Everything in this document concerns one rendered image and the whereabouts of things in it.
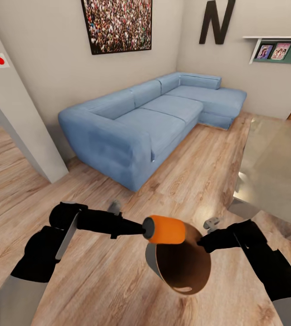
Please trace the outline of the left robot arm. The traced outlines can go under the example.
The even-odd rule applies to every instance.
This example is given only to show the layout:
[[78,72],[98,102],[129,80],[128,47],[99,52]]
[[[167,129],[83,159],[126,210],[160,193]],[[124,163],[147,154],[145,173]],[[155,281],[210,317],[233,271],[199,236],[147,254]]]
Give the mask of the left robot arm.
[[123,203],[114,199],[107,211],[89,210],[87,205],[62,201],[44,226],[30,237],[24,255],[0,288],[0,326],[31,326],[57,264],[76,229],[119,235],[144,234],[142,225],[122,218]]

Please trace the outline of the can of soda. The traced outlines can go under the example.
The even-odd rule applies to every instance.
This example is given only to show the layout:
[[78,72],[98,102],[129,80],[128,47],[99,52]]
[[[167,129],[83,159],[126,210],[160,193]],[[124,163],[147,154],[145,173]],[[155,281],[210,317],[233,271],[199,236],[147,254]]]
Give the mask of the can of soda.
[[179,219],[152,215],[146,217],[142,223],[145,240],[150,243],[181,244],[186,238],[186,229]]

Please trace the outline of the trash can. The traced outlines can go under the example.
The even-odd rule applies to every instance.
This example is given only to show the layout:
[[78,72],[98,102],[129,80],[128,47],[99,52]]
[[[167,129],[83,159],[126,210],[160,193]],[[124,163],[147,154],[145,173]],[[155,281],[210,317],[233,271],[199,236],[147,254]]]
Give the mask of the trash can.
[[[148,243],[145,251],[151,269],[176,293],[191,296],[199,293],[211,275],[211,255],[197,242],[202,234],[184,222],[186,238],[181,244]],[[182,288],[192,288],[183,292]]]

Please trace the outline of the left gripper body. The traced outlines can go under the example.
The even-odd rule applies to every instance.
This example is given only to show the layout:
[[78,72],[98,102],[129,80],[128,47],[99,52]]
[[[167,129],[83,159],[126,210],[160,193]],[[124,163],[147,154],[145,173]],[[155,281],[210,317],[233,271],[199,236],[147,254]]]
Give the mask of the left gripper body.
[[91,223],[91,231],[111,234],[111,239],[117,239],[121,212],[118,216],[106,211],[96,210]]

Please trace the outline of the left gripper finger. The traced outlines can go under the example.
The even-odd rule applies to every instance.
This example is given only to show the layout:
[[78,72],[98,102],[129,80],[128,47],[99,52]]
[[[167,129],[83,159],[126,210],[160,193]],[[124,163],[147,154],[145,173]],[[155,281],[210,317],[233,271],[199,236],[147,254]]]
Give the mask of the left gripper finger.
[[136,226],[136,227],[142,228],[142,225],[141,225],[141,224],[138,224],[138,223],[133,222],[133,221],[125,220],[125,219],[123,219],[122,216],[121,216],[121,217],[120,217],[119,225],[121,225],[122,223],[129,224],[129,225],[132,225],[132,226]]
[[119,225],[118,235],[137,235],[137,234],[144,234],[146,232],[145,229],[132,226],[129,224],[122,223]]

